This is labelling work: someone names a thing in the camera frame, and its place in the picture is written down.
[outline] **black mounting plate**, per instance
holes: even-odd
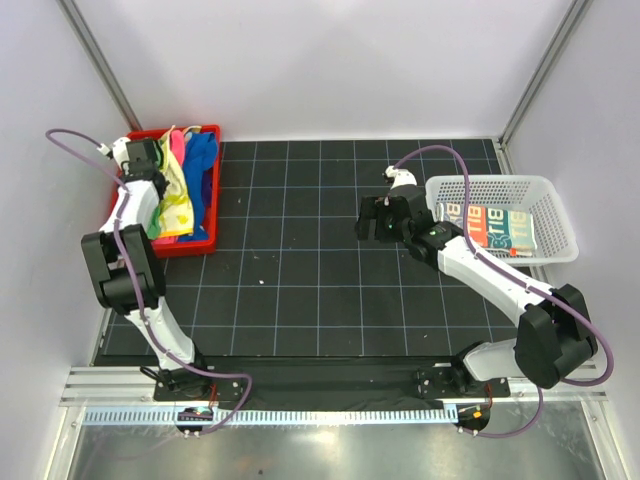
[[[491,394],[494,398],[509,397],[511,390],[506,378],[496,378],[488,382],[473,382],[466,384],[467,391],[461,392],[452,381],[452,367],[433,366],[420,368],[416,373],[418,393],[425,400],[435,399],[468,399],[486,398],[486,385],[491,386]]]

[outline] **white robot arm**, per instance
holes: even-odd
[[[516,339],[474,344],[459,352],[454,359],[461,370],[460,382],[526,377],[541,388],[551,388],[596,353],[597,342],[589,330],[476,258],[459,227],[434,221],[424,191],[409,171],[389,167],[385,178],[393,182],[388,195],[362,199],[358,239],[369,238],[370,223],[375,221],[375,239],[402,242],[413,258],[468,285],[518,327]],[[588,318],[582,294],[571,285],[554,289],[486,252],[482,255],[528,287],[557,296]]]

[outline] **pink cloth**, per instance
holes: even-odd
[[[171,132],[169,148],[171,148],[171,153],[173,153],[180,166],[182,166],[184,163],[184,152],[186,147],[184,134],[180,130],[174,130]]]
[[[180,130],[173,130],[171,135],[168,138],[169,148],[171,149],[171,153],[176,157],[176,160],[182,166],[184,163],[184,152],[185,152],[185,142],[184,142],[184,134]],[[156,238],[152,244],[153,245],[169,245],[171,243],[177,243],[178,238],[180,237],[164,237],[164,238]]]

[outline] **red plastic tray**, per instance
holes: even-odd
[[[159,139],[169,128],[162,128],[158,130],[143,130],[140,132],[129,132],[127,137],[131,140],[141,140],[143,138],[155,138]],[[153,245],[153,251],[159,258],[169,257],[186,257],[190,255],[205,255],[207,253],[213,253],[216,249],[216,236],[218,233],[218,196],[220,195],[220,127],[218,125],[203,125],[202,133],[213,132],[216,135],[216,142],[218,143],[218,156],[213,164],[213,168],[209,171],[213,176],[213,191],[211,195],[211,205],[209,205],[204,214],[204,220],[202,226],[209,233],[209,239],[201,242],[176,242],[165,245]],[[113,197],[111,199],[111,209],[116,204],[118,199],[118,189],[116,187]]]

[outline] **black grid mat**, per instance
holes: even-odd
[[[403,248],[357,242],[360,197],[410,151],[451,145],[472,174],[498,174],[489,140],[240,142],[224,145],[217,251],[165,262],[167,301],[205,355],[449,355],[516,330],[495,307]],[[421,179],[458,173],[429,152]],[[150,355],[124,318],[101,355]]]

